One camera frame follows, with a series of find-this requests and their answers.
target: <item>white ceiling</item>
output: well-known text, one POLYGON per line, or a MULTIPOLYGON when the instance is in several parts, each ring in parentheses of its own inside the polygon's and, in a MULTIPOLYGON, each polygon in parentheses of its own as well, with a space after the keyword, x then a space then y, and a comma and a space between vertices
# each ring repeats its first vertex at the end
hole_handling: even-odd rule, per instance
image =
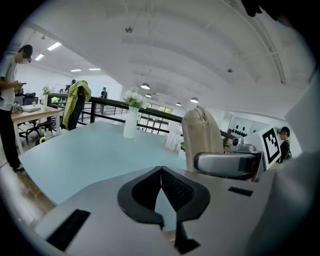
MULTIPOLYGON (((207 108, 282 119, 308 86, 315 61, 296 31, 265 12, 249 17, 239 2, 56 0, 26 26, 125 88, 149 83, 142 92, 165 94, 167 104, 191 108, 189 99, 197 97, 207 108)), ((62 58, 55 65, 79 68, 75 63, 88 67, 71 61, 67 68, 62 58)))
POLYGON ((21 46, 29 44, 33 47, 32 65, 53 69, 73 77, 78 75, 104 74, 100 70, 89 70, 90 68, 96 68, 96 66, 91 64, 80 55, 66 48, 64 45, 60 45, 52 51, 49 51, 48 47, 52 46, 56 42, 57 40, 51 39, 49 36, 44 35, 43 33, 35 31, 27 26, 23 26, 12 39, 7 51, 10 53, 16 53, 21 46), (39 54, 43 54, 44 56, 39 61, 36 61, 35 59, 39 54), (76 69, 80 69, 81 72, 70 71, 76 69))

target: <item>white shirt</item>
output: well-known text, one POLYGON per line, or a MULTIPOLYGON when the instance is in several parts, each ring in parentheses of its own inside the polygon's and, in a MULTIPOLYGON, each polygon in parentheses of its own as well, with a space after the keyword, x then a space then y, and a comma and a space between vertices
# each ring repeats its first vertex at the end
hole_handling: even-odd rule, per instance
MULTIPOLYGON (((17 73, 17 63, 15 57, 6 56, 3 58, 0 66, 0 78, 4 78, 4 81, 10 83, 15 81, 17 73)), ((15 89, 9 88, 1 90, 0 109, 5 111, 11 111, 15 102, 15 89)))

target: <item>yellow jacket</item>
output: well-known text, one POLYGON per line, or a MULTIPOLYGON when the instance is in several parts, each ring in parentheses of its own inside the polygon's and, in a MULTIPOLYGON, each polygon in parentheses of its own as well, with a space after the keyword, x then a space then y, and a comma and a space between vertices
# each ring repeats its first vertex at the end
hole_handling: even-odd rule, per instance
POLYGON ((71 113, 74 111, 74 109, 76 107, 77 100, 78 100, 78 88, 79 87, 83 88, 85 101, 88 101, 91 98, 91 90, 88 86, 88 83, 84 80, 76 82, 74 85, 72 85, 69 88, 68 100, 66 101, 64 114, 63 114, 63 121, 62 121, 62 123, 64 124, 64 126, 67 130, 68 130, 68 124, 69 124, 69 117, 70 117, 71 113))

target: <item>light blue table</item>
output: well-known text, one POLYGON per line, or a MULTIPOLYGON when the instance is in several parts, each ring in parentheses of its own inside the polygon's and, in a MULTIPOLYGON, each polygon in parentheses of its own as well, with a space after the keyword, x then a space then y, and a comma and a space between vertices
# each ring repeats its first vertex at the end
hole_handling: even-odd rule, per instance
MULTIPOLYGON (((134 139, 127 139, 123 129, 123 125, 95 122, 37 145, 19 158, 35 184, 57 205, 92 183, 136 170, 187 168, 177 152, 164 149, 165 136, 137 130, 134 139)), ((174 230, 175 212, 162 190, 155 208, 164 217, 164 230, 174 230)))

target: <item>table leg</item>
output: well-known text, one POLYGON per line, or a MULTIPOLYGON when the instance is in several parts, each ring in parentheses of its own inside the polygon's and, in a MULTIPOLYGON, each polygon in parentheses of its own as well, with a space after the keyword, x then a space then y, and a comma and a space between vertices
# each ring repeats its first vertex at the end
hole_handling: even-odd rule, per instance
POLYGON ((24 150, 22 148, 22 144, 19 136, 18 124, 16 122, 13 122, 13 129, 14 129, 15 140, 20 150, 20 154, 23 154, 24 150))
POLYGON ((41 127, 39 127, 39 133, 40 133, 40 135, 43 135, 41 127))
POLYGON ((60 132, 60 114, 55 116, 55 129, 57 133, 60 132))

